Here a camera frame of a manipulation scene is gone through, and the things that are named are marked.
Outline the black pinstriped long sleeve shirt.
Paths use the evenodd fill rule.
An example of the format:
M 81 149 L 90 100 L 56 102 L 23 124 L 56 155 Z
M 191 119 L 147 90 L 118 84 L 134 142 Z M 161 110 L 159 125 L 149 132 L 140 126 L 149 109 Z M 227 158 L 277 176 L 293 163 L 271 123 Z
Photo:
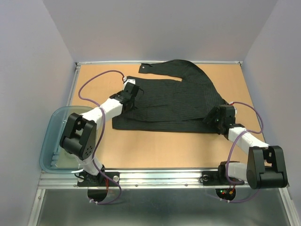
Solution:
M 155 132 L 214 133 L 203 119 L 226 101 L 213 82 L 194 63 L 175 59 L 141 64 L 139 73 L 168 76 L 168 79 L 135 77 L 140 91 L 135 107 L 112 119 L 113 129 Z

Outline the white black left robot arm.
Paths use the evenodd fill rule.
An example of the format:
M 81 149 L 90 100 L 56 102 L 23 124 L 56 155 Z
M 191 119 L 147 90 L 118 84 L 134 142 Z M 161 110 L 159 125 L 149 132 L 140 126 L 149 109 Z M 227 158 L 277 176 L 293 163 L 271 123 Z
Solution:
M 95 157 L 97 132 L 101 130 L 102 138 L 108 120 L 132 110 L 138 91 L 139 86 L 130 79 L 120 92 L 111 95 L 100 106 L 82 114 L 72 113 L 67 119 L 59 145 L 76 157 L 95 186 L 101 185 L 105 176 L 100 171 L 103 165 Z

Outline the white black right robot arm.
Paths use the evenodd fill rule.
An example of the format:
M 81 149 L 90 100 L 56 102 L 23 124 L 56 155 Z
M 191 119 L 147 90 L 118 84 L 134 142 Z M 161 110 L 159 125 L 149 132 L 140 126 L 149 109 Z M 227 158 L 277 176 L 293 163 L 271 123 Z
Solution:
M 222 161 L 209 180 L 221 184 L 240 185 L 248 183 L 252 189 L 283 188 L 288 185 L 283 149 L 256 138 L 255 132 L 236 123 L 236 109 L 233 103 L 214 107 L 203 122 L 219 135 L 232 142 L 230 153 L 238 146 L 247 154 L 247 163 Z

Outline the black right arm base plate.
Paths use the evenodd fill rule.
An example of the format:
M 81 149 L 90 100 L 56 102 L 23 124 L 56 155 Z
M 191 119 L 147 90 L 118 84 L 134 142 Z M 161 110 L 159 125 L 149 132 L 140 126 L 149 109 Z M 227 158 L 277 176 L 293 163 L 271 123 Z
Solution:
M 226 173 L 221 171 L 202 171 L 198 180 L 204 186 L 230 186 Z

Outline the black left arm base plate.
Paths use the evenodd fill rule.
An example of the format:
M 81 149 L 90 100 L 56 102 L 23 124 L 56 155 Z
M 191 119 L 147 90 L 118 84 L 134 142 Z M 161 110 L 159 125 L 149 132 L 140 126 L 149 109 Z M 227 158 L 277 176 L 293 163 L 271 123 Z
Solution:
M 80 173 L 75 173 L 74 176 L 78 179 L 77 186 L 78 187 L 105 187 L 107 184 L 109 187 L 117 187 L 113 182 L 107 180 L 101 174 L 97 176 L 92 176 L 85 171 Z

